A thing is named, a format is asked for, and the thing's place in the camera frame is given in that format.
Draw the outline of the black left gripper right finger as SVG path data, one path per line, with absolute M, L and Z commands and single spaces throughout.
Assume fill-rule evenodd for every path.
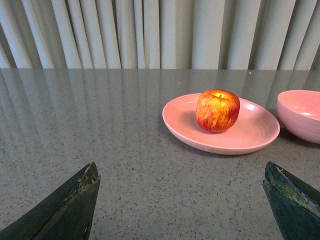
M 320 238 L 320 192 L 269 161 L 262 186 L 285 240 Z

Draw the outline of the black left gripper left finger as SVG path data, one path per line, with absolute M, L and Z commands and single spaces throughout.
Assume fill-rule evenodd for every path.
M 87 240 L 101 182 L 87 164 L 38 205 L 0 232 L 2 240 Z

